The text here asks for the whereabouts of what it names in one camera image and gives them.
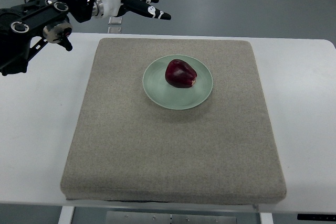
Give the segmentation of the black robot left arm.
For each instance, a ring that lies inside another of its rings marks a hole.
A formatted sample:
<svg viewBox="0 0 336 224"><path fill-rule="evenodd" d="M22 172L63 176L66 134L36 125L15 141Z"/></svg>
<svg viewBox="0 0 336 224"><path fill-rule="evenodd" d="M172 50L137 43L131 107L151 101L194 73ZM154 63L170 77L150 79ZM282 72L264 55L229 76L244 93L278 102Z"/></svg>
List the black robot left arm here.
<svg viewBox="0 0 336 224"><path fill-rule="evenodd" d="M1 9L1 74L25 73L29 61L48 43L72 50L71 14L79 23L91 19L95 0L29 0Z"/></svg>

